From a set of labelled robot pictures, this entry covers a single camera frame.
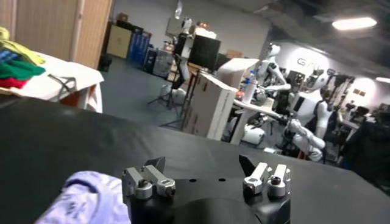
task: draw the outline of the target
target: folded clothing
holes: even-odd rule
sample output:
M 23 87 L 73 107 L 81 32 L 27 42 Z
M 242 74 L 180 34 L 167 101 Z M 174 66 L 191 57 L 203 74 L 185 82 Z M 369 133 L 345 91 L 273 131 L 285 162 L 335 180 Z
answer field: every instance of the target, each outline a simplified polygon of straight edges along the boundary
M 0 63 L 0 79 L 14 78 L 19 81 L 25 81 L 44 72 L 44 68 L 24 61 L 9 61 L 8 63 Z
M 0 87 L 7 88 L 7 89 L 11 87 L 15 87 L 21 89 L 25 86 L 27 82 L 28 82 L 27 80 L 19 81 L 14 78 L 0 79 Z
M 0 51 L 0 63 L 7 63 L 13 60 L 18 60 L 20 58 L 19 54 L 16 54 L 12 51 L 1 50 Z
M 9 40 L 9 31 L 0 27 L 0 45 L 2 48 L 12 51 L 16 54 L 20 54 L 22 59 L 26 62 L 32 63 L 34 65 L 40 65 L 45 62 L 39 55 L 30 51 L 28 48 Z
M 131 224 L 122 202 L 122 181 L 85 171 L 68 178 L 62 193 L 36 224 Z

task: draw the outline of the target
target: black tabletop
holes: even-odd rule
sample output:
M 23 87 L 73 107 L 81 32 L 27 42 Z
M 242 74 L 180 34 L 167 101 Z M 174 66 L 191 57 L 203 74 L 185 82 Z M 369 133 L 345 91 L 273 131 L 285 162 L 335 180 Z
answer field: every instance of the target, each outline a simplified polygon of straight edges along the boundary
M 171 178 L 243 177 L 238 155 L 292 172 L 292 223 L 389 223 L 390 199 L 355 173 L 37 99 L 0 96 L 0 223 L 32 223 L 74 172 L 116 177 L 166 157 Z

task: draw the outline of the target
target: computer monitor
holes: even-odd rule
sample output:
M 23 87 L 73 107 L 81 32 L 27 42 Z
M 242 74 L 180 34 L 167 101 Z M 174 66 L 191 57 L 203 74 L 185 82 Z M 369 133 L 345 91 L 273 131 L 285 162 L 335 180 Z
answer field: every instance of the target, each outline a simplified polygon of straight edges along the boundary
M 214 71 L 220 46 L 219 40 L 196 35 L 188 62 Z

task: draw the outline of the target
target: ceiling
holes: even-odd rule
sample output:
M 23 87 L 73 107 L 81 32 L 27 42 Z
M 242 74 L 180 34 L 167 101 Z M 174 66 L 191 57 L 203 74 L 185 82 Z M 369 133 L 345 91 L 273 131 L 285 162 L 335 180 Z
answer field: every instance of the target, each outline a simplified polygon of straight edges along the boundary
M 295 40 L 323 50 L 367 75 L 390 77 L 388 0 L 214 0 L 256 14 L 273 24 L 272 40 Z M 377 26 L 340 32 L 338 18 L 369 15 Z

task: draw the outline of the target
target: yellow cloth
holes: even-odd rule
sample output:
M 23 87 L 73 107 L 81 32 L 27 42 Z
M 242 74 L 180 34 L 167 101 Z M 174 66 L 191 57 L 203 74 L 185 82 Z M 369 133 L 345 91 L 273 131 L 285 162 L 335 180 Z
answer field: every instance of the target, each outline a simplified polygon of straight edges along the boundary
M 39 55 L 30 51 L 28 48 L 9 40 L 9 32 L 6 28 L 0 27 L 0 46 L 12 51 L 14 53 L 20 54 L 23 60 L 33 63 L 35 65 L 41 65 L 44 63 Z

